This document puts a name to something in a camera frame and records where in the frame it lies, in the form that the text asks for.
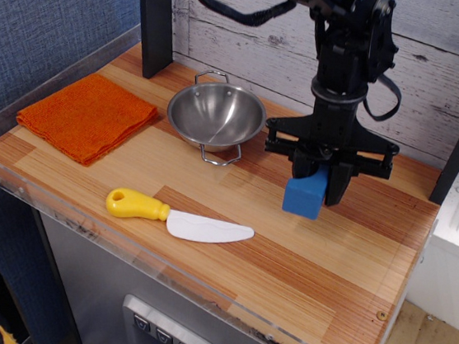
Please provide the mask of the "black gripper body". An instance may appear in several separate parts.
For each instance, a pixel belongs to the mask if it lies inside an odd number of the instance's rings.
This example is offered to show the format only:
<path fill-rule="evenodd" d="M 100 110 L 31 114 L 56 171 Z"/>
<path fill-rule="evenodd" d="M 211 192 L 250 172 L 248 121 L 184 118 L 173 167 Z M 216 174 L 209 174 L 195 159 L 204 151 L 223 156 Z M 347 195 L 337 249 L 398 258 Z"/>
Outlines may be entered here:
<path fill-rule="evenodd" d="M 302 153 L 313 162 L 352 164 L 354 175 L 389 178 L 399 147 L 370 133 L 357 119 L 359 105 L 367 100 L 368 84 L 338 93 L 313 78 L 311 92 L 315 104 L 310 115 L 272 117 L 266 121 L 269 130 L 265 149 L 292 161 L 297 160 L 295 153 Z"/>

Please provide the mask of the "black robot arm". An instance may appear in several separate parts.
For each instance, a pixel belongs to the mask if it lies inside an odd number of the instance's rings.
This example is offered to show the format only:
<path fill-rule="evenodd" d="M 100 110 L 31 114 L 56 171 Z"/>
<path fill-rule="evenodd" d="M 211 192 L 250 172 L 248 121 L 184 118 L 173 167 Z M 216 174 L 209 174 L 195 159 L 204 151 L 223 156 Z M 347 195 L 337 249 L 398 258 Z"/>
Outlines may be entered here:
<path fill-rule="evenodd" d="M 398 145 L 366 130 L 356 115 L 359 106 L 368 105 L 371 83 L 380 82 L 401 97 L 385 75 L 398 50 L 391 31 L 396 2 L 290 1 L 309 7 L 315 22 L 315 104 L 310 115 L 268 119 L 265 148 L 288 156 L 295 180 L 323 173 L 324 202 L 338 205 L 353 177 L 389 178 L 392 159 L 400 152 Z"/>

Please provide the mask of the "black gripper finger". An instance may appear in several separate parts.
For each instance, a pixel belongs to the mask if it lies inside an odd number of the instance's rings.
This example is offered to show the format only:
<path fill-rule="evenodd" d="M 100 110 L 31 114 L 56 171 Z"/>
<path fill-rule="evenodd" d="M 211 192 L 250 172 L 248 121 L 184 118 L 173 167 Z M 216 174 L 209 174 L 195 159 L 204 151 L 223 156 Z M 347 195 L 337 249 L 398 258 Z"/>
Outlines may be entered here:
<path fill-rule="evenodd" d="M 289 157 L 293 168 L 292 177 L 306 178 L 313 176 L 321 166 L 321 162 L 317 158 L 312 157 L 310 154 L 303 152 L 300 149 L 295 149 Z"/>
<path fill-rule="evenodd" d="M 327 206 L 338 205 L 340 203 L 349 186 L 353 171 L 354 166 L 347 163 L 330 166 L 325 198 Z"/>

